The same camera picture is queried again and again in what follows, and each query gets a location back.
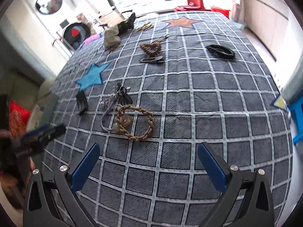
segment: red plastic chair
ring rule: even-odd
[[[187,6],[178,6],[175,8],[175,12],[178,11],[209,11],[204,8],[203,0],[187,0]]]

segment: gray tablecloth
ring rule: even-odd
[[[182,16],[201,22],[194,23],[194,29],[163,29],[164,20]],[[100,48],[99,39],[78,50],[63,68],[53,88],[60,99],[52,122],[63,123],[67,132],[46,148],[43,169],[68,165],[97,142],[100,158],[78,195],[100,225],[198,226],[220,195],[196,155],[197,145],[206,141],[230,165],[264,169],[278,220],[290,186],[292,139],[287,114],[270,106],[279,92],[261,57],[220,13],[168,13],[139,18],[135,26],[146,22],[154,23],[154,28],[129,31],[112,53]],[[144,57],[140,44],[166,34],[165,62],[140,64]],[[236,58],[219,59],[205,49],[210,44],[233,49]],[[102,72],[104,85],[86,89],[89,110],[79,116],[75,81],[92,63],[105,62],[111,63]],[[100,101],[121,81],[131,87],[133,105],[154,115],[154,132],[146,141],[132,142],[101,128]],[[142,134],[146,117],[128,113],[133,119],[128,130]],[[108,115],[105,125],[111,127],[114,118]],[[242,199],[240,194],[227,222],[233,221]]]

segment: orange star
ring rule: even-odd
[[[181,26],[181,27],[185,27],[185,28],[192,28],[194,29],[193,27],[193,23],[197,23],[197,22],[201,22],[202,20],[193,20],[193,19],[188,19],[186,17],[181,17],[179,19],[170,19],[170,20],[165,20],[164,22],[167,22],[169,23],[166,27],[166,28],[169,28],[169,27],[174,27],[174,26]]]

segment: metal bolt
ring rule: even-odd
[[[259,169],[259,170],[258,170],[258,173],[261,174],[261,175],[264,175],[264,174],[265,174],[265,171],[264,171],[263,169]]]
[[[60,167],[60,171],[64,172],[64,171],[66,171],[66,170],[67,170],[67,166],[61,166],[61,167]]]
[[[231,165],[231,166],[230,166],[230,169],[231,169],[232,171],[237,171],[239,168],[238,168],[236,165]]]
[[[33,170],[33,174],[34,174],[34,175],[36,175],[36,174],[38,174],[38,173],[39,173],[39,169]]]

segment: black hair tie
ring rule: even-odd
[[[234,51],[221,45],[211,44],[206,46],[206,49],[221,58],[234,59],[235,57]]]

